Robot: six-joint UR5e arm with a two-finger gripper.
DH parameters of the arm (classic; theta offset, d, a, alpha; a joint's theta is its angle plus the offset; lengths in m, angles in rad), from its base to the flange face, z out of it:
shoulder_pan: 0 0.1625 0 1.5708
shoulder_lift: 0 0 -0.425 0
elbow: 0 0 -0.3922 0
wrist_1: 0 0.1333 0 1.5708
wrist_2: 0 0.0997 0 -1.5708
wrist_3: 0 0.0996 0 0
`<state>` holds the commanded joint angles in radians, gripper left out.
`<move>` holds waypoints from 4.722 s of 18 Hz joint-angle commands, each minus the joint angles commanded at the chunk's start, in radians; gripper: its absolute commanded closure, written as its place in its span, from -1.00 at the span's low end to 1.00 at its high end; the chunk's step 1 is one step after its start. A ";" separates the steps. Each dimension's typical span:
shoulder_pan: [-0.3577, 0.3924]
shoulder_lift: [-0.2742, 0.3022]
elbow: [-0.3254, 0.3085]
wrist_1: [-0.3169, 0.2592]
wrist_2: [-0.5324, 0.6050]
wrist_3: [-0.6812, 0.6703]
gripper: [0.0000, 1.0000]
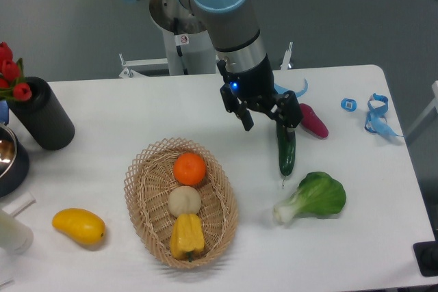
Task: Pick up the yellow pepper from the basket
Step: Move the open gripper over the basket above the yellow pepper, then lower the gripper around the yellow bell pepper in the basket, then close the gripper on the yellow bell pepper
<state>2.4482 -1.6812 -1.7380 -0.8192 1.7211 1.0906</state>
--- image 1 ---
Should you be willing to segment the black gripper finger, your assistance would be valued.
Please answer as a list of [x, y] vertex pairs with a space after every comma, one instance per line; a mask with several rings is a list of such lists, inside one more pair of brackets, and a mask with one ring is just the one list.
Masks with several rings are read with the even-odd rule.
[[232, 93], [228, 84], [224, 84], [220, 88], [220, 95], [226, 111], [229, 113], [234, 113], [235, 116], [242, 122], [244, 130], [250, 131], [254, 125], [252, 116], [245, 104], [240, 103], [237, 96]]
[[295, 92], [263, 95], [255, 102], [255, 111], [267, 115], [287, 129], [295, 129], [303, 119]]

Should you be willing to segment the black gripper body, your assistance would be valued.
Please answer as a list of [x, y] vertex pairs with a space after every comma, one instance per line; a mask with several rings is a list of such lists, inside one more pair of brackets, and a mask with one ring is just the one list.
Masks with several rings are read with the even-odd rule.
[[220, 94], [225, 105], [237, 104], [237, 100], [248, 105], [275, 104], [274, 75], [267, 55], [254, 68], [245, 71], [228, 71], [223, 59], [217, 63], [217, 67], [224, 81]]

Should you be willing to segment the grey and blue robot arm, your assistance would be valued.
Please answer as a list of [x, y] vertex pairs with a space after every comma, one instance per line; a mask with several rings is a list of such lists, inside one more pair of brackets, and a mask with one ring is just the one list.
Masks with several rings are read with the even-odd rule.
[[218, 71], [225, 109], [246, 130], [257, 111], [291, 133], [302, 120], [292, 91], [279, 92], [251, 0], [149, 0], [171, 75]]

